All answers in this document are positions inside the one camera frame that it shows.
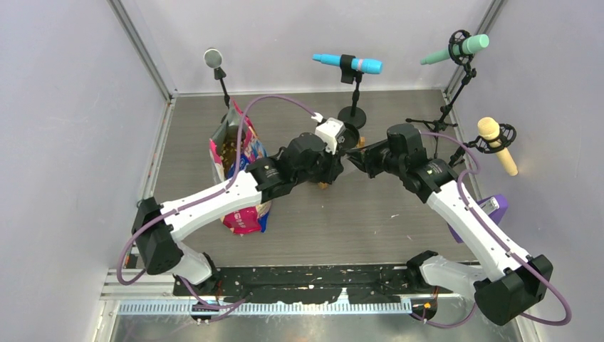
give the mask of brown floor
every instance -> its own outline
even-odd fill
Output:
[[[330,117],[350,105],[350,95],[289,96]],[[255,97],[234,99],[243,108]],[[442,104],[438,90],[361,93],[359,106],[368,114],[361,135],[367,144],[383,140],[388,127],[405,118],[438,118]],[[213,185],[208,140],[225,112],[221,96],[177,100],[155,189],[158,201]],[[258,103],[250,117],[269,154],[315,127],[306,112],[276,99]],[[431,154],[433,139],[424,138],[424,144]],[[443,142],[439,156],[448,161],[456,148]],[[208,253],[217,266],[402,263],[426,249],[454,261],[475,260],[463,244],[455,243],[444,220],[407,192],[396,177],[384,174],[369,180],[349,166],[326,190],[306,183],[275,200],[264,234],[233,235],[216,221],[185,242]]]

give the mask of microphone stand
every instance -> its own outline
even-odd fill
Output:
[[[470,65],[470,62],[474,58],[474,55],[464,53],[464,51],[462,49],[462,44],[464,43],[464,41],[471,36],[472,35],[468,31],[459,30],[459,31],[455,31],[451,35],[451,38],[449,38],[449,46],[448,46],[449,57],[455,62],[455,64],[457,64],[458,66],[461,66],[464,69],[464,72],[466,73],[466,75],[463,77],[462,85],[459,87],[459,89],[457,89],[457,92],[453,96],[453,99],[451,99],[451,102],[449,102],[446,105],[441,106],[440,112],[442,114],[440,115],[440,118],[438,120],[432,120],[432,121],[415,120],[415,119],[406,119],[405,121],[407,121],[408,123],[423,123],[428,128],[428,130],[432,133],[438,133],[438,132],[445,131],[447,129],[447,127],[457,127],[456,123],[446,123],[444,121],[444,119],[447,118],[447,116],[449,116],[449,114],[451,113],[451,110],[453,109],[453,105],[455,104],[455,100],[457,100],[457,97],[459,96],[459,94],[462,92],[462,90],[464,90],[464,87],[467,86],[468,83],[470,83],[470,81],[474,77],[476,77],[476,69],[472,68],[472,66]],[[457,46],[457,48],[459,49],[458,56],[456,56],[453,53],[453,48],[455,46]],[[434,139],[436,140],[436,147],[434,148],[434,158],[436,159],[436,158],[438,158],[438,137],[434,137]]]
[[[221,67],[214,69],[214,80],[220,81],[220,86],[222,87],[222,93],[224,94],[224,104],[227,108],[230,107],[231,96],[226,92],[227,87],[224,85],[224,78],[227,76],[227,73],[222,70]]]
[[[340,69],[342,70],[340,82],[347,84],[355,82],[355,91],[353,91],[353,105],[342,108],[338,114],[338,120],[361,129],[367,123],[365,111],[357,107],[360,97],[359,85],[363,80],[363,73],[350,66],[354,58],[356,57],[352,55],[342,55],[340,57]]]
[[[483,137],[478,135],[476,139],[469,142],[464,142],[464,145],[469,148],[476,148],[476,150],[480,153],[484,153],[490,155],[492,153],[497,153],[502,151],[504,148],[508,148],[516,139],[516,128],[507,123],[499,124],[499,135],[497,138],[493,140],[485,140]],[[499,141],[501,143],[498,147],[491,147],[489,143],[494,141]],[[466,151],[460,146],[457,148],[457,151],[449,158],[449,166],[456,167],[459,164],[462,164],[465,160],[461,159],[466,154]]]

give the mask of food item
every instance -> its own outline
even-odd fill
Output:
[[[214,182],[219,184],[233,177],[236,162],[237,129],[241,121],[242,111],[234,100],[231,101],[229,112],[224,116],[216,132],[209,141],[209,152],[214,165]],[[239,169],[266,156],[266,150],[258,139],[258,135],[249,118],[242,123],[241,132],[241,157]],[[222,224],[230,228],[235,234],[249,234],[264,232],[266,221],[269,218],[271,203],[263,203],[255,207],[240,209],[222,218]]]

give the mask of purple object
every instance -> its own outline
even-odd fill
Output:
[[[494,200],[497,205],[499,206],[499,208],[495,209],[493,207],[493,201]],[[504,218],[504,214],[506,213],[506,210],[508,209],[508,201],[505,198],[505,196],[503,195],[495,195],[495,196],[491,196],[489,198],[483,199],[481,201],[478,201],[478,205],[489,215],[489,217],[491,217],[491,219],[493,220],[493,222],[495,222],[495,224],[499,224],[501,222],[501,219]],[[453,238],[455,239],[455,241],[457,241],[458,244],[463,244],[464,240],[462,240],[461,237],[459,237],[459,235],[457,235],[457,233],[453,230],[453,228],[449,225],[447,225],[449,227],[449,231],[451,232],[451,235],[453,235]]]

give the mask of tripod microphone stand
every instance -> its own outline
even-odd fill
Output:
[[[458,66],[461,66],[464,69],[464,72],[466,73],[466,75],[463,77],[462,85],[459,87],[459,89],[457,89],[457,92],[453,96],[453,99],[451,99],[451,102],[449,102],[446,105],[443,105],[440,108],[440,112],[442,113],[440,115],[440,118],[438,120],[432,120],[432,121],[415,120],[415,119],[406,119],[405,121],[407,121],[408,123],[423,123],[428,128],[428,130],[432,133],[442,132],[442,131],[446,130],[447,127],[457,127],[456,123],[446,123],[444,121],[444,119],[446,119],[447,116],[451,113],[451,110],[453,109],[453,104],[455,103],[455,100],[457,100],[457,97],[462,92],[462,90],[464,90],[464,87],[467,86],[468,83],[470,83],[470,81],[474,77],[476,77],[476,69],[472,68],[472,66],[470,65],[470,62],[474,58],[474,54],[464,53],[463,48],[462,48],[462,44],[464,43],[464,41],[471,36],[472,35],[468,31],[459,30],[459,31],[456,31],[455,33],[453,33],[451,35],[451,38],[449,38],[449,46],[448,46],[449,57],[455,62],[455,64],[457,64]],[[453,53],[453,48],[455,46],[457,46],[459,49],[458,56],[456,56],[455,53]],[[438,137],[434,137],[434,139],[436,140],[436,147],[434,148],[434,158],[437,158],[438,157]]]

